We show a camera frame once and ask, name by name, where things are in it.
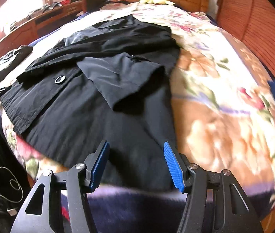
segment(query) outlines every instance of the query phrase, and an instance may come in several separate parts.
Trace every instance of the red item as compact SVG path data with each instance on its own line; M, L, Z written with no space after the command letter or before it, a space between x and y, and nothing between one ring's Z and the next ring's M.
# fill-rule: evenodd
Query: red item
M65 207L61 207L62 215L65 217L66 220L70 221L69 212L66 210Z
M62 2L60 2L62 5L67 5L71 3L71 0L64 0Z

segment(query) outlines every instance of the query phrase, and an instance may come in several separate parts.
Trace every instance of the wooden dresser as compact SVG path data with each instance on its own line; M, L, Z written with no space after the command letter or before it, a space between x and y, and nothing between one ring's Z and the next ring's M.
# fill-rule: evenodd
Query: wooden dresser
M20 45L28 45L70 22L82 11L82 2L73 2L47 11L20 25L0 40L0 57Z

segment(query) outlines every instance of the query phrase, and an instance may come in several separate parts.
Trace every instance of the metal bolt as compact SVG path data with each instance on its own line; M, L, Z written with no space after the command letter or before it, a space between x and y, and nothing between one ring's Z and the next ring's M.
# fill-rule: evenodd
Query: metal bolt
M80 170L80 169L83 169L85 167L85 164L83 163L79 163L76 165L76 169Z
M189 168L192 169L192 170L196 170L196 169L198 168L198 165L195 164L195 163L191 163L191 164L189 165Z
M46 176L49 176L51 174L51 171L50 170L46 170L42 173L42 175L44 175L45 177Z
M228 169L224 169L222 172L226 176L229 176L231 174L231 172Z

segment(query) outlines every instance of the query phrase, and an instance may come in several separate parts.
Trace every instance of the black jacket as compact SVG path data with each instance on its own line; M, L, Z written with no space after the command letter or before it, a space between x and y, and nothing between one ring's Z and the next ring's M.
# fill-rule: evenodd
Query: black jacket
M64 166L105 139L102 182L170 189L163 144L175 145L169 74L178 54L168 27L132 15L97 23L34 61L1 101L16 133Z

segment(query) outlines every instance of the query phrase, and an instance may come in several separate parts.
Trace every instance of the bed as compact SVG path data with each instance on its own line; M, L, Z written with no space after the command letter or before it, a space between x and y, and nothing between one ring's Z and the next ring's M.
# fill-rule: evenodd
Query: bed
M33 52L0 83L11 85L16 77L64 37L98 22L132 14L140 21L168 26L181 47L170 77L171 106L177 147L191 162L206 170L230 169L263 219L265 232L275 229L275 100L261 62L239 40L212 25L203 12L208 0L171 0L169 5L135 3L104 5L82 16L33 46ZM67 170L36 151L18 136L0 102L2 128L29 181L46 169ZM93 199L113 195L156 197L165 202L184 202L177 192L154 194L136 189L101 185Z

